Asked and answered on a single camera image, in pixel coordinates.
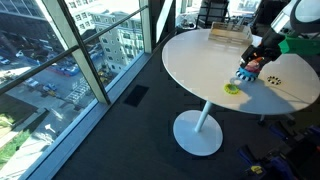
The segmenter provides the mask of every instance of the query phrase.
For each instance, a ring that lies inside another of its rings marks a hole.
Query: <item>blue object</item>
[[[237,152],[240,155],[240,157],[242,159],[244,159],[246,161],[246,163],[248,163],[250,166],[252,166],[252,165],[257,163],[257,160],[255,159],[255,157],[251,153],[248,145],[245,145],[245,146],[239,148],[237,150]]]
[[[288,163],[277,156],[271,159],[271,164],[281,173],[284,180],[295,180]]]
[[[239,71],[240,71],[241,74],[243,74],[246,77],[255,77],[255,78],[257,78],[259,76],[259,73],[249,72],[249,71],[243,69],[242,67],[239,67]]]
[[[309,130],[311,132],[313,132],[314,134],[320,136],[320,128],[319,127],[312,125],[309,127]]]
[[[273,132],[275,135],[279,136],[282,140],[285,140],[287,138],[287,136],[284,133],[282,133],[278,128],[276,128],[273,125],[269,126],[269,130]]]

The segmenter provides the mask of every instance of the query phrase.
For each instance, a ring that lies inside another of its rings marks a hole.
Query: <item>window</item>
[[[18,11],[20,12],[20,14],[26,14],[26,15],[30,15],[29,11],[27,8],[25,7],[16,7],[18,9]]]
[[[1,11],[7,11],[7,9],[4,7],[3,4],[0,4],[0,10],[1,10]]]
[[[93,15],[92,17],[95,22],[101,22],[100,16]]]
[[[124,47],[125,47],[126,49],[132,49],[132,46],[131,46],[131,45],[128,45],[128,44],[124,45]]]
[[[132,54],[127,54],[127,57],[133,59],[134,56]]]
[[[32,16],[40,16],[40,14],[41,14],[36,9],[29,9],[29,11],[31,12]]]
[[[76,20],[80,21],[81,20],[81,16],[80,15],[76,15]]]
[[[125,39],[130,39],[130,34],[128,34],[128,33],[123,33],[123,38],[125,38]]]
[[[136,29],[142,29],[140,22],[136,22],[135,27],[136,27]]]
[[[78,6],[81,6],[80,0],[77,0],[76,2],[77,2],[77,5],[78,5]]]
[[[76,4],[74,2],[69,3],[71,8],[76,8]]]
[[[142,35],[137,35],[137,38],[138,38],[138,40],[143,40],[143,37],[142,37]]]
[[[82,18],[87,18],[87,14],[86,13],[82,13]]]
[[[102,38],[102,42],[107,44],[108,40],[106,38]]]
[[[120,24],[121,27],[129,28],[129,23],[127,21]]]

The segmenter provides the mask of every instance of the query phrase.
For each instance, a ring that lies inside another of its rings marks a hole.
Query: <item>car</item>
[[[100,51],[102,51],[102,46],[100,43],[98,43],[98,44],[95,44],[94,46],[92,46],[91,48],[89,48],[88,53],[94,54],[94,53],[97,53]]]
[[[27,85],[27,86],[29,86],[29,87],[36,87],[37,85],[39,85],[39,82],[38,81],[36,81],[36,80],[34,80],[34,79],[32,79],[32,78],[29,78],[29,79],[27,79],[27,80],[25,80],[24,82],[23,82],[23,84],[25,84],[25,85]]]
[[[43,90],[45,91],[56,91],[57,90],[57,87],[56,85],[52,84],[52,83],[48,83],[47,85],[44,85],[43,86]]]
[[[0,63],[1,64],[10,64],[11,62],[8,59],[0,56]]]

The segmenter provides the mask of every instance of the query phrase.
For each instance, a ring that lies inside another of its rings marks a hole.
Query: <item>sidewalk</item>
[[[35,119],[40,117],[42,114],[48,112],[48,110],[41,108],[38,109],[37,112],[33,113],[28,119],[26,119],[23,123],[15,127],[9,133],[0,138],[0,148],[6,145],[9,141],[11,141],[17,134],[19,134],[23,129],[25,129],[29,124],[31,124]]]
[[[36,91],[32,92],[33,95],[30,97],[21,96],[21,93],[23,94],[24,91],[19,89],[14,90],[15,91],[10,92],[10,96],[22,97],[24,99],[20,100],[37,105],[39,110],[32,115],[34,116],[33,118],[31,118],[31,116],[24,123],[15,128],[13,132],[6,135],[6,139],[0,141],[1,144],[8,142],[10,138],[14,137],[28,124],[32,123],[32,119],[35,119],[36,116],[40,116],[44,113],[46,110],[43,107],[48,109],[49,114],[0,170],[0,180],[19,179],[19,177],[42,155],[43,152],[46,151],[47,147],[55,141],[58,135],[64,131],[81,112],[81,110],[75,110],[73,104],[66,103],[61,99],[51,96],[41,97],[39,92]]]

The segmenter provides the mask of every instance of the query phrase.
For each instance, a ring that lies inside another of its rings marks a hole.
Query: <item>glass wall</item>
[[[2,94],[0,177],[21,175],[94,99],[81,72],[66,76],[52,67]]]
[[[229,0],[230,16],[253,14],[258,9],[261,0]]]
[[[76,6],[69,2],[68,9],[85,39],[139,9],[139,0],[85,1]],[[106,87],[144,52],[140,13],[90,41],[86,48],[99,79]]]
[[[86,41],[83,52],[63,13],[63,25],[49,16],[63,9],[57,1],[0,0],[0,179],[18,179],[57,146],[144,52],[139,13],[114,25],[139,10],[139,0],[64,3],[82,43],[115,27]]]

